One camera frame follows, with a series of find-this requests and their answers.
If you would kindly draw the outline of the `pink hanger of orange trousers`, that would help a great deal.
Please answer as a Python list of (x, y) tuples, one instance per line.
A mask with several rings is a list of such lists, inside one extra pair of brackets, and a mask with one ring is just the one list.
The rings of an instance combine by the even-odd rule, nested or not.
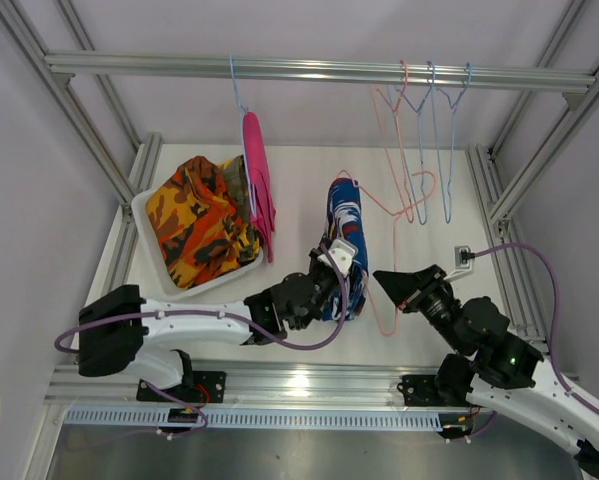
[[(412, 192), (412, 176), (410, 173), (410, 168), (406, 159), (405, 149), (402, 138), (402, 129), (401, 129), (401, 121), (400, 121), (400, 108), (403, 100), (402, 95), (405, 93), (405, 90), (408, 86), (409, 80), (409, 67), (405, 60), (400, 61), (400, 67), (402, 70), (401, 73), (401, 84), (397, 87), (397, 99), (395, 101), (391, 100), (390, 89), (386, 87), (384, 90), (381, 90), (378, 86), (374, 86), (370, 88), (371, 101), (373, 106), (373, 112), (375, 115), (375, 120), (377, 123), (377, 127), (380, 133), (380, 138), (382, 140), (383, 150), (388, 162), (388, 166), (393, 178), (393, 182), (395, 188), (397, 190), (397, 194), (399, 200), (401, 202), (401, 210), (398, 214), (395, 214), (394, 217), (401, 218), (404, 217), (410, 224), (413, 224), (415, 221), (416, 214), (416, 199), (415, 195)], [(392, 156), (389, 152), (389, 148), (387, 146), (388, 134), (387, 128), (384, 125), (381, 116), (381, 108), (379, 106), (379, 101), (382, 101), (383, 104), (388, 108), (390, 112), (391, 124), (394, 130), (395, 139), (397, 141), (396, 149), (398, 150), (400, 165), (402, 169), (402, 180), (399, 181), (397, 179), (397, 175), (395, 173), (395, 168), (392, 161)]]

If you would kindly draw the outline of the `blue white patterned trousers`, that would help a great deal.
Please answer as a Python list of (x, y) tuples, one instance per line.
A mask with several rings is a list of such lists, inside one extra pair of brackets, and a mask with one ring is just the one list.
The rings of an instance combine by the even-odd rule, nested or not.
[(351, 321), (360, 315), (366, 302), (369, 265), (360, 190), (357, 183), (348, 178), (335, 179), (328, 190), (322, 240), (330, 243), (335, 239), (343, 239), (357, 249), (346, 278), (348, 302), (345, 319)]

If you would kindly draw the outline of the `light blue wire hanger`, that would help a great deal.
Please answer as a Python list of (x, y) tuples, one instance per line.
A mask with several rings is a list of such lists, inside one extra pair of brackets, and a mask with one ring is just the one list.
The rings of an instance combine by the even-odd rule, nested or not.
[[(456, 129), (457, 129), (457, 114), (459, 106), (465, 96), (465, 93), (470, 86), (472, 80), (472, 65), (467, 63), (464, 68), (464, 72), (468, 74), (465, 81), (460, 83), (460, 90), (452, 96), (440, 83), (440, 70), (437, 65), (428, 61), (428, 67), (431, 70), (431, 85), (430, 85), (430, 101), (431, 101), (431, 115), (433, 121), (433, 139), (437, 158), (438, 168), (438, 180), (440, 186), (440, 193), (442, 199), (443, 218), (446, 224), (450, 224), (453, 219), (453, 196), (452, 196), (452, 182), (454, 174), (454, 159), (455, 159), (455, 148), (456, 148)], [(449, 126), (449, 148), (448, 148), (448, 159), (444, 163), (441, 157), (441, 144), (439, 135), (439, 122), (437, 119), (437, 96), (441, 95), (447, 103), (448, 113), (450, 114)]]

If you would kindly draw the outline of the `pink trousers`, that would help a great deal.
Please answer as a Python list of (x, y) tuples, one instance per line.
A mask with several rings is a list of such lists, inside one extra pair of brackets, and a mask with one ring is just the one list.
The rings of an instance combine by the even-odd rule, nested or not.
[(276, 209), (263, 135), (259, 119), (254, 112), (248, 112), (243, 116), (241, 129), (247, 181), (250, 187), (250, 219), (265, 245), (267, 262), (272, 263)]

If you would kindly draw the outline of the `orange camouflage trousers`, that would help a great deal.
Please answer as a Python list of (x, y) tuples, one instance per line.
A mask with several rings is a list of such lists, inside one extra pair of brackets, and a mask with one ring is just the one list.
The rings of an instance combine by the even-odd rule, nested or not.
[(221, 164), (204, 156), (187, 160), (151, 195), (145, 211), (168, 275), (180, 289), (236, 271), (260, 254), (241, 155)]

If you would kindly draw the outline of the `yellow grey camouflage trousers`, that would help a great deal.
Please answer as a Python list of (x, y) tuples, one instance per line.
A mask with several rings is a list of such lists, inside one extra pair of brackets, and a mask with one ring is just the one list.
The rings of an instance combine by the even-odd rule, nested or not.
[(246, 179), (244, 156), (238, 155), (224, 163), (219, 164), (228, 193), (237, 212), (244, 222), (250, 221), (250, 194), (248, 193), (248, 182)]

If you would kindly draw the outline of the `blue hanger of camouflage trousers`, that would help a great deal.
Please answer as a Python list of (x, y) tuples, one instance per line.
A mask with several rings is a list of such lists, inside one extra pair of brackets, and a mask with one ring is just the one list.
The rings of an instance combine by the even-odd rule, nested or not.
[[(426, 191), (425, 162), (423, 148), (423, 110), (431, 90), (428, 89), (418, 103), (413, 103), (406, 95), (409, 83), (409, 66), (405, 60), (399, 61), (402, 70), (402, 81), (399, 86), (384, 90), (384, 100), (391, 112), (393, 127), (397, 136), (399, 155), (404, 174), (404, 188), (409, 202), (409, 211), (412, 217), (411, 222), (417, 221), (421, 226), (428, 223), (428, 195)], [(419, 170), (412, 172), (406, 155), (405, 144), (403, 143), (403, 132), (401, 126), (401, 107), (406, 106), (413, 114), (416, 121), (416, 147), (419, 156)]]

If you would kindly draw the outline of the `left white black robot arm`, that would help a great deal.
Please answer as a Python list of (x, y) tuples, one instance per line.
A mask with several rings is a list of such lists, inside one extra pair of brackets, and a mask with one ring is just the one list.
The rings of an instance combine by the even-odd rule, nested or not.
[(310, 253), (306, 273), (242, 301), (184, 305), (146, 299), (134, 284), (122, 285), (79, 313), (78, 371), (86, 378), (131, 375), (182, 401), (195, 378), (182, 342), (266, 346), (308, 351), (292, 343), (291, 330), (303, 330), (322, 319), (327, 301), (341, 291), (357, 250), (335, 239)]

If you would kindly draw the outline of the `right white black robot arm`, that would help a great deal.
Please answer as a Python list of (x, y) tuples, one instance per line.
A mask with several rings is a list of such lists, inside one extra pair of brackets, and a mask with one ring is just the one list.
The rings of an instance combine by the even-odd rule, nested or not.
[(437, 265), (414, 273), (377, 270), (373, 276), (400, 311), (422, 315), (450, 346), (434, 380), (439, 400), (471, 403), (514, 420), (599, 479), (599, 399), (512, 333), (489, 297), (461, 302)]

